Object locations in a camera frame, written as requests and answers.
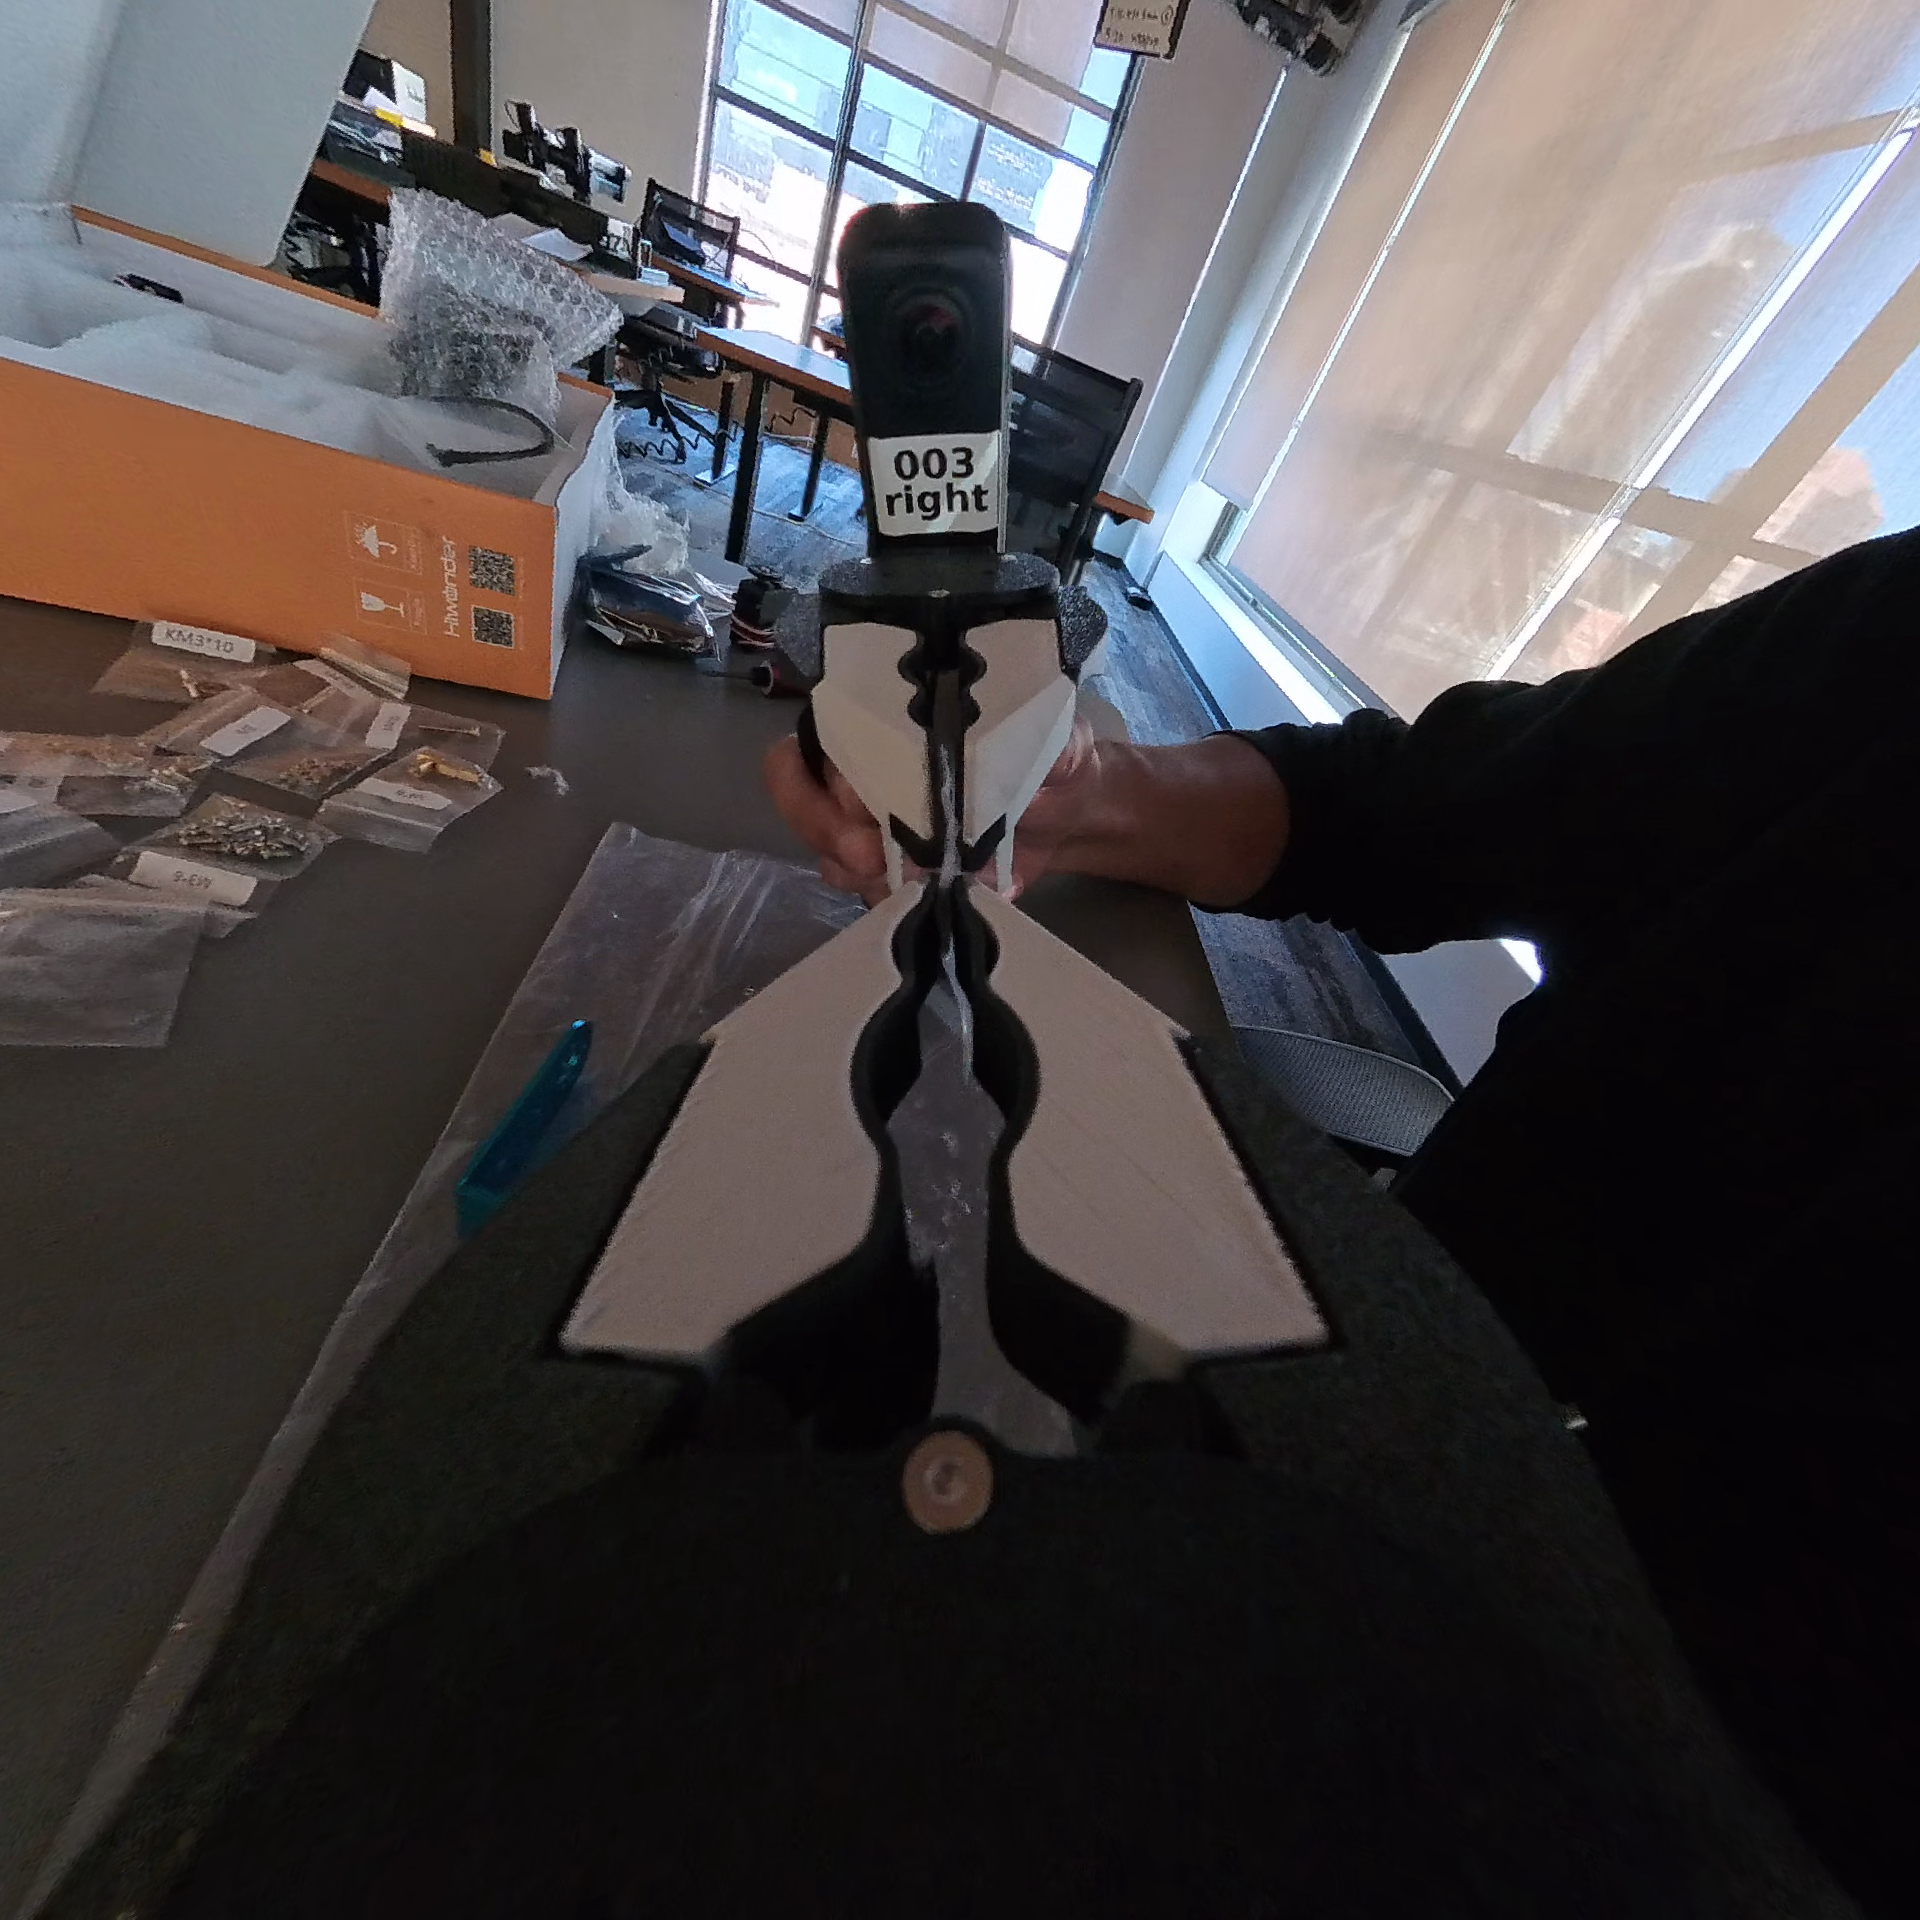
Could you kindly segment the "bubble wrap bundle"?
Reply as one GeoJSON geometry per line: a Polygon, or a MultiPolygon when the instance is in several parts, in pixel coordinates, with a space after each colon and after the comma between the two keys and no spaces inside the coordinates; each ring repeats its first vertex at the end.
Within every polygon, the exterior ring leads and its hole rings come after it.
{"type": "Polygon", "coordinates": [[[400,394],[554,422],[560,373],[612,341],[621,306],[465,204],[397,188],[388,213],[380,317],[400,394]]]}

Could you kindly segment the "pile of small hardware bags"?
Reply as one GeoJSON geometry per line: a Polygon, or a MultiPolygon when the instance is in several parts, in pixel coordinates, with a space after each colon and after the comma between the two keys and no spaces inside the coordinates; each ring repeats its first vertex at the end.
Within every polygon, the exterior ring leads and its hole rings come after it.
{"type": "Polygon", "coordinates": [[[2,1041],[163,1045],[202,942],[338,843],[431,852],[492,799],[501,725],[397,656],[144,621],[94,684],[144,732],[4,729],[2,1041]]]}

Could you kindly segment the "dark grey desk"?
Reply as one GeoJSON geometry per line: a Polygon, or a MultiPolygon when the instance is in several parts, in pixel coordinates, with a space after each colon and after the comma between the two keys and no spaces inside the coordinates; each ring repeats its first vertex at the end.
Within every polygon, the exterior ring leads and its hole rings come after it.
{"type": "Polygon", "coordinates": [[[496,797],[329,847],[163,1047],[4,1047],[4,1915],[607,828],[803,854],[761,781],[792,699],[584,638],[549,701],[416,688],[502,729],[496,797]]]}

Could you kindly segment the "beige roller blind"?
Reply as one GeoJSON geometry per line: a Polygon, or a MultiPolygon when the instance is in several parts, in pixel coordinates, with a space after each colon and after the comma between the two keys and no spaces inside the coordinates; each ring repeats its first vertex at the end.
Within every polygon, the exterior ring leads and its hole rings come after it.
{"type": "Polygon", "coordinates": [[[1914,2],[1440,4],[1209,466],[1416,716],[1917,523],[1914,2]]]}

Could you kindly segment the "large grid window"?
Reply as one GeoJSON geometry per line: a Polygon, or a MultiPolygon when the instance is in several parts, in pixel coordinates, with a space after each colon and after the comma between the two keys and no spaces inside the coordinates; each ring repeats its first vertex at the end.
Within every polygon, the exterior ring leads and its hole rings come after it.
{"type": "Polygon", "coordinates": [[[815,346],[876,204],[975,201],[1012,234],[1012,326],[1051,339],[1135,60],[1095,2],[729,2],[700,195],[739,218],[747,326],[815,346]]]}

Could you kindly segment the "crumpled clear plastic bags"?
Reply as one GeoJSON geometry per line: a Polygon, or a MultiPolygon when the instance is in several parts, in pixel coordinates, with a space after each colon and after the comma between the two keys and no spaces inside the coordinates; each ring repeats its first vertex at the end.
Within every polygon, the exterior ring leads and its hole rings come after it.
{"type": "Polygon", "coordinates": [[[647,491],[635,491],[615,442],[601,450],[590,508],[589,560],[656,577],[678,577],[688,566],[688,518],[647,491]]]}

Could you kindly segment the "black desk equipment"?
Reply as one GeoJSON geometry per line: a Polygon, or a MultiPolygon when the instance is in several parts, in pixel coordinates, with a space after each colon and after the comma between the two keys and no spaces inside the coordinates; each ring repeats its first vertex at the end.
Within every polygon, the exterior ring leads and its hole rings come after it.
{"type": "Polygon", "coordinates": [[[498,149],[519,166],[558,179],[581,204],[590,204],[594,195],[616,204],[626,200],[632,167],[594,149],[577,126],[544,126],[531,102],[506,102],[498,149]]]}

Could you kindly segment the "black mesh office chair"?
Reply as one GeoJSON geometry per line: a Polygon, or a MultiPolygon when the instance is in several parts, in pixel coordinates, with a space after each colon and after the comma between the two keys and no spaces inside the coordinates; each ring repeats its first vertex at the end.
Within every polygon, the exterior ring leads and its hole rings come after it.
{"type": "Polygon", "coordinates": [[[1007,547],[1055,564],[1074,585],[1092,553],[1097,493],[1142,381],[1023,337],[1012,341],[1010,380],[1007,547]]]}

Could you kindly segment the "grey mesh chair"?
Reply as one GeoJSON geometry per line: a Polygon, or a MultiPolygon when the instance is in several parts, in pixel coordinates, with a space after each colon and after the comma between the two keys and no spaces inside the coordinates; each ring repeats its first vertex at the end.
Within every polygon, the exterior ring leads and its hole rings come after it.
{"type": "Polygon", "coordinates": [[[1455,1104],[1432,1071],[1366,1045],[1259,1024],[1233,1033],[1295,1111],[1366,1164],[1410,1161],[1455,1104]]]}

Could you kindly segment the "bag of blue parts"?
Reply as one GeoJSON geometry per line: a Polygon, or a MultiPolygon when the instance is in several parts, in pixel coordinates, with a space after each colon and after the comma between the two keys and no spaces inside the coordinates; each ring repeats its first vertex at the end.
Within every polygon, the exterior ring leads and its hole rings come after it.
{"type": "Polygon", "coordinates": [[[717,657],[720,639],[700,588],[631,572],[609,556],[584,557],[577,577],[578,621],[616,648],[682,660],[717,657]]]}

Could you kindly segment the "wood-edged background desk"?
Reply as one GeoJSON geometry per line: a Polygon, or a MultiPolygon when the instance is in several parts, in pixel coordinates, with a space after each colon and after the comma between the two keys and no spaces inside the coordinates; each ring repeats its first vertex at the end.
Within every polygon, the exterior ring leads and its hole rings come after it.
{"type": "Polygon", "coordinates": [[[803,348],[771,331],[718,327],[700,324],[700,344],[709,348],[729,372],[750,377],[749,395],[737,446],[733,511],[725,557],[743,564],[749,557],[752,520],[757,514],[757,485],[762,451],[766,395],[771,385],[786,388],[803,398],[819,419],[853,422],[853,373],[842,360],[826,351],[803,348]]]}

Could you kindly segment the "small clear zip bag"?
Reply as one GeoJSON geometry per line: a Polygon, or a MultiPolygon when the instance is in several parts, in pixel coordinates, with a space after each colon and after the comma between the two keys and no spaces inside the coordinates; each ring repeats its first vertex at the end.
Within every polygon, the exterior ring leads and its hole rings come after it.
{"type": "Polygon", "coordinates": [[[917,1005],[930,1008],[957,1043],[958,1073],[977,1078],[977,1009],[958,927],[958,895],[966,879],[958,821],[957,733],[934,719],[927,729],[929,819],[920,906],[910,932],[910,979],[917,1005]]]}

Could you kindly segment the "person's right hand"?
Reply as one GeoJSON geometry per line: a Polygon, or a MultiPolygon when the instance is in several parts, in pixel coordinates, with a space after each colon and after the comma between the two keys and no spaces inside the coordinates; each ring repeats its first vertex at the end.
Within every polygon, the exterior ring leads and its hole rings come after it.
{"type": "MultiPolygon", "coordinates": [[[[999,891],[1020,900],[1051,874],[1152,883],[1154,847],[1169,837],[1147,824],[1154,756],[1159,748],[1097,737],[1088,724],[1074,724],[1068,748],[1020,815],[1015,876],[999,891]]],[[[874,906],[918,870],[909,858],[890,867],[901,847],[832,764],[810,772],[797,733],[768,748],[762,776],[781,819],[819,858],[831,885],[874,906]]]]}

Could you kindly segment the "orange cardboard box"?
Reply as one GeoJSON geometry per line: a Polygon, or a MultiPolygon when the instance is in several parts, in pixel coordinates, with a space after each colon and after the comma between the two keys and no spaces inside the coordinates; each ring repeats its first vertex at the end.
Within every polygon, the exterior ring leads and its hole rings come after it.
{"type": "MultiPolygon", "coordinates": [[[[270,294],[262,324],[364,306],[64,204],[4,204],[7,227],[103,227],[130,272],[213,308],[207,272],[270,294]]],[[[562,377],[554,431],[596,461],[550,499],[492,491],[99,388],[2,358],[2,585],[29,602],[179,619],[319,652],[354,638],[416,672],[544,699],[589,549],[612,398],[562,377]]]]}

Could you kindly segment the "large clear plastic bag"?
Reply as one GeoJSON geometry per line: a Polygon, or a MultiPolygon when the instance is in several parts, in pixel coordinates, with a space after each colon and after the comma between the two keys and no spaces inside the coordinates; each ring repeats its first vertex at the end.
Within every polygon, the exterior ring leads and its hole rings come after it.
{"type": "Polygon", "coordinates": [[[612,828],[532,984],[583,1005],[589,1116],[491,1228],[452,1211],[349,1316],[209,1668],[115,1830],[108,1913],[1084,1912],[1104,1698],[1072,1474],[1012,1462],[917,1531],[903,1443],[668,1452],[680,1379],[557,1350],[698,1059],[853,906],[761,855],[612,828]]]}

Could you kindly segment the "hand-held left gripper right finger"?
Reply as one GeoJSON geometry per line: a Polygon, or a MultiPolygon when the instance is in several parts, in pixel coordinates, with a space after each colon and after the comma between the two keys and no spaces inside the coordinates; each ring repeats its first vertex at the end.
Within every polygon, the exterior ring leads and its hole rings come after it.
{"type": "Polygon", "coordinates": [[[997,891],[955,885],[993,1341],[1088,1453],[1125,1395],[1332,1345],[1188,1031],[997,891]]]}

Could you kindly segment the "black background chair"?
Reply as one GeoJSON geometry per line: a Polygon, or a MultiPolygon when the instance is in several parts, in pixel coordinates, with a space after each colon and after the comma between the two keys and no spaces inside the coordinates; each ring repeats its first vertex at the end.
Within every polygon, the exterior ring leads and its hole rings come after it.
{"type": "Polygon", "coordinates": [[[730,279],[739,258],[743,220],[651,178],[641,201],[636,234],[656,261],[730,279]]]}

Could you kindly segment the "white foam box insert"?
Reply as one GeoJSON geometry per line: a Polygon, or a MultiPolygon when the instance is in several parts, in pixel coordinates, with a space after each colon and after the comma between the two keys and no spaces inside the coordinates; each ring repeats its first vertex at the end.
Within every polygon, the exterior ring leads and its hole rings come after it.
{"type": "Polygon", "coordinates": [[[86,225],[4,229],[4,362],[528,502],[598,459],[586,427],[534,451],[528,419],[496,404],[404,395],[376,324],[319,300],[270,327],[272,294],[230,272],[205,273],[213,306],[119,285],[130,252],[107,240],[86,225]]]}

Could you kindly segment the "black servo motor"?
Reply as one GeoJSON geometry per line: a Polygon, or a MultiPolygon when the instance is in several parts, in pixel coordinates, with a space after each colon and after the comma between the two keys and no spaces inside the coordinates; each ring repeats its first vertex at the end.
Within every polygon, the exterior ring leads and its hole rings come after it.
{"type": "Polygon", "coordinates": [[[729,672],[776,699],[804,694],[804,678],[779,639],[781,617],[794,598],[776,574],[764,569],[750,569],[733,592],[729,672]]]}

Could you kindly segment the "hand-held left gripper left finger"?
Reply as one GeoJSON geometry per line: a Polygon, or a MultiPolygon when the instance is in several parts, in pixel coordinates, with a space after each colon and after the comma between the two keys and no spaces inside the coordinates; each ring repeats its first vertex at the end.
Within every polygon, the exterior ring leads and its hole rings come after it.
{"type": "Polygon", "coordinates": [[[759,1379],[826,1445],[925,1421],[941,1299],[889,1124],[922,1070],[941,929],[909,882],[709,1031],[564,1351],[759,1379]]]}

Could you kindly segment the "person's right forearm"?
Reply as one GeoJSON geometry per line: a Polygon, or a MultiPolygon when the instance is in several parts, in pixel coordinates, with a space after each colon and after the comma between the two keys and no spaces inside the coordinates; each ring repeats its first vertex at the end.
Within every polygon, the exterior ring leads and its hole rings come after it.
{"type": "Polygon", "coordinates": [[[1545,968],[1584,902],[1618,748],[1610,678],[1465,684],[1413,724],[1361,707],[1216,735],[1236,780],[1196,847],[1231,854],[1231,876],[1196,900],[1381,952],[1525,942],[1545,968]]]}

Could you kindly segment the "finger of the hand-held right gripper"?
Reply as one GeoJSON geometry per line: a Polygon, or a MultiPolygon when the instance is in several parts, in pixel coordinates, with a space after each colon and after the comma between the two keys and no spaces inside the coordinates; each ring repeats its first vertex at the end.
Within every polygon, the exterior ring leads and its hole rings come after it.
{"type": "Polygon", "coordinates": [[[965,650],[978,672],[958,735],[958,843],[977,852],[993,842],[994,888],[1012,900],[1019,824],[1068,748],[1076,686],[1056,621],[975,626],[965,650]]]}
{"type": "Polygon", "coordinates": [[[876,817],[890,890],[904,864],[955,882],[955,701],[944,661],[904,626],[824,626],[815,725],[876,817]]]}

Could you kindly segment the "teal metal U bracket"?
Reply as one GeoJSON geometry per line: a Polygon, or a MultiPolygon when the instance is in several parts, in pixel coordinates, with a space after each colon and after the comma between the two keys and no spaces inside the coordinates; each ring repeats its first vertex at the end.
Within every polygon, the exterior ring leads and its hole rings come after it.
{"type": "Polygon", "coordinates": [[[479,1233],[534,1170],[593,1054],[594,1024],[571,1020],[455,1186],[456,1229],[479,1233]]]}

